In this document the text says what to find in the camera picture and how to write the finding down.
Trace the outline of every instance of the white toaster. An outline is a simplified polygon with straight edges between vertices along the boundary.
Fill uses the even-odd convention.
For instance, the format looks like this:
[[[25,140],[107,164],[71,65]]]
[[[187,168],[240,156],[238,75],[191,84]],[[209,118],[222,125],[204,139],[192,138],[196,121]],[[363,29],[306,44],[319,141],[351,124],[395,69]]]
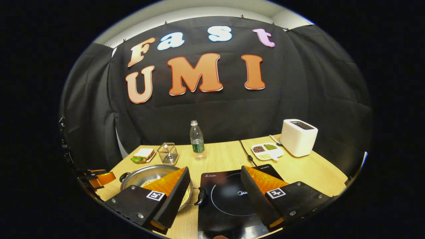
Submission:
[[[283,121],[280,142],[295,157],[309,155],[316,141],[317,128],[299,119]]]

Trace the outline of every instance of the plastic water bottle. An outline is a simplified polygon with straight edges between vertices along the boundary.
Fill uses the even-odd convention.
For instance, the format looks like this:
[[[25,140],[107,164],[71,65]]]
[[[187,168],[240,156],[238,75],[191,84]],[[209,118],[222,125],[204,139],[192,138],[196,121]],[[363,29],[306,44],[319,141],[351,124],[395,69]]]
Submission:
[[[190,142],[192,144],[193,152],[195,152],[195,158],[197,160],[204,160],[205,157],[205,147],[204,147],[204,136],[202,131],[198,126],[196,120],[190,122]]]

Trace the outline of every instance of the power cord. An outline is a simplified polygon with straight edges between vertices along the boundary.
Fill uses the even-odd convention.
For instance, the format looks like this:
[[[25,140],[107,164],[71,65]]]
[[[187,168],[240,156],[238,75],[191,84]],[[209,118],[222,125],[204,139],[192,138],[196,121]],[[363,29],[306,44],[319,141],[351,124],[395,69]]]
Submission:
[[[252,156],[251,156],[251,155],[249,155],[249,154],[247,153],[247,151],[245,150],[245,147],[244,147],[244,144],[242,143],[242,141],[239,141],[239,142],[241,143],[242,148],[244,149],[245,154],[246,154],[246,156],[248,157],[248,160],[249,160],[249,161],[251,161],[251,162],[252,162],[255,166],[257,166],[257,165],[255,164],[254,159],[252,158]]]

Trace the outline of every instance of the cooking pot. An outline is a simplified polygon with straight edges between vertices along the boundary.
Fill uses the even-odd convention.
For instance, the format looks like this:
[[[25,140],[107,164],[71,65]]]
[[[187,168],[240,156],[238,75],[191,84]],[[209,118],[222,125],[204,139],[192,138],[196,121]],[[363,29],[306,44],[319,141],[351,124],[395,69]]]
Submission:
[[[145,182],[149,180],[160,179],[164,177],[165,175],[170,174],[179,169],[180,168],[172,166],[172,165],[150,165],[150,166],[139,168],[138,170],[132,173],[124,173],[119,178],[119,181],[121,182],[120,190],[122,191],[126,189],[127,187],[129,187],[130,185],[136,185],[141,187]],[[200,205],[205,198],[205,190],[203,188],[196,188],[196,189],[199,189],[198,201],[195,203],[188,203],[193,192],[192,180],[190,180],[189,187],[190,187],[189,197],[187,198],[186,202],[179,207],[178,209],[179,211],[187,204]]]

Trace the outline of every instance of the cooktop heating ring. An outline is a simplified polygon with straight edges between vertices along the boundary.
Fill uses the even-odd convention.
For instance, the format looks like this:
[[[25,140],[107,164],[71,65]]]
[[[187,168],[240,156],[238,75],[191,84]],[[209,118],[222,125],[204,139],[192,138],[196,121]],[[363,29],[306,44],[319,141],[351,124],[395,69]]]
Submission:
[[[227,177],[230,177],[230,176],[236,175],[236,174],[241,174],[241,173],[235,173],[235,174],[228,175],[228,176],[226,176],[226,177],[222,178],[221,180],[223,180],[223,179],[225,179],[225,178],[227,178]],[[219,180],[218,182],[216,182],[216,183],[215,183],[215,185],[214,185],[214,187],[213,187],[213,189],[211,190],[211,202],[212,202],[212,204],[214,205],[214,207],[215,207],[215,208],[217,208],[217,209],[218,209],[219,211],[221,211],[222,213],[225,213],[225,214],[228,214],[228,215],[231,215],[231,216],[252,216],[252,215],[255,215],[256,213],[254,213],[254,214],[249,214],[249,215],[234,215],[234,214],[227,213],[227,212],[225,212],[225,211],[221,210],[220,208],[218,208],[218,207],[215,205],[214,200],[213,200],[213,195],[212,195],[212,194],[213,194],[213,192],[214,192],[214,188],[217,186],[217,183],[219,183],[221,180]]]

